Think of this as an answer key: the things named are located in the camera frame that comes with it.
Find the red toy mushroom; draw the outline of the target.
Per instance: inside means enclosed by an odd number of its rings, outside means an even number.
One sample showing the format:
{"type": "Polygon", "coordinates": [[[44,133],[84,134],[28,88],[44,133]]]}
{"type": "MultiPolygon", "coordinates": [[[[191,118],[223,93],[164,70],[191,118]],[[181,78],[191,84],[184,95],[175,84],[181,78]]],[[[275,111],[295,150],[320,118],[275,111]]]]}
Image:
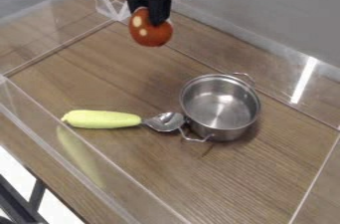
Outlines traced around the red toy mushroom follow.
{"type": "Polygon", "coordinates": [[[149,20],[149,9],[140,7],[129,20],[129,33],[141,46],[160,47],[171,40],[172,22],[165,20],[155,26],[149,20]]]}

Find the small steel pot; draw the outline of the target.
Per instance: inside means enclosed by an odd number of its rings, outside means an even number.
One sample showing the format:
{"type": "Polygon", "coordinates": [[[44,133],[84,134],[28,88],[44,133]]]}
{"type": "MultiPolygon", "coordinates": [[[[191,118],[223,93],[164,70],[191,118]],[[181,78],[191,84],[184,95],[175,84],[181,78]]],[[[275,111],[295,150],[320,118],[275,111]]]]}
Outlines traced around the small steel pot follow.
{"type": "Polygon", "coordinates": [[[179,104],[184,123],[197,135],[197,138],[192,138],[180,129],[185,140],[237,140],[253,127],[260,115],[255,79],[248,73],[197,76],[183,85],[179,104]]]}

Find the black metal table leg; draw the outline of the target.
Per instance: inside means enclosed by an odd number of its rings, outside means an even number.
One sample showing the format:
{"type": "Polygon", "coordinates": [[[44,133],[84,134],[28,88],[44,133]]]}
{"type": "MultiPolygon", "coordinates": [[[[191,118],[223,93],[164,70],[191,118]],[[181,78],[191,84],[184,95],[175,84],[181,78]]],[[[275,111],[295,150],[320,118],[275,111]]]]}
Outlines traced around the black metal table leg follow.
{"type": "Polygon", "coordinates": [[[44,193],[44,182],[37,179],[29,199],[25,199],[0,174],[0,210],[5,213],[5,216],[0,215],[0,224],[48,224],[39,213],[44,193]]]}

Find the clear acrylic corner bracket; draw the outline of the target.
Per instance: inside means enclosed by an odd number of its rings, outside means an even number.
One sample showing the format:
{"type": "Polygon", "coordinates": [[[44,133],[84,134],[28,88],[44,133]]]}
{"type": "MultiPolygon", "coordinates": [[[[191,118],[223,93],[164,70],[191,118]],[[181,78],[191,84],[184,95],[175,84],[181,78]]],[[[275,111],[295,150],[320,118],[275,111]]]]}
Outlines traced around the clear acrylic corner bracket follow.
{"type": "Polygon", "coordinates": [[[123,22],[131,17],[128,2],[119,0],[95,0],[96,11],[113,21],[123,22]]]}

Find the clear acrylic enclosure wall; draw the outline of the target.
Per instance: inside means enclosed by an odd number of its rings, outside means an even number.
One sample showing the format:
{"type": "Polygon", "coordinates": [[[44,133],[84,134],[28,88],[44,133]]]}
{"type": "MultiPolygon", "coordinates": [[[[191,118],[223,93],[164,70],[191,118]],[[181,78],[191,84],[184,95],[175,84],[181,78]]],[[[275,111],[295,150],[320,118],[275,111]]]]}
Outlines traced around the clear acrylic enclosure wall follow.
{"type": "Polygon", "coordinates": [[[160,48],[96,0],[49,0],[0,24],[0,146],[88,224],[340,224],[340,68],[172,20],[160,48]],[[232,72],[261,101],[235,142],[61,121],[76,109],[173,112],[189,79],[232,72]]]}

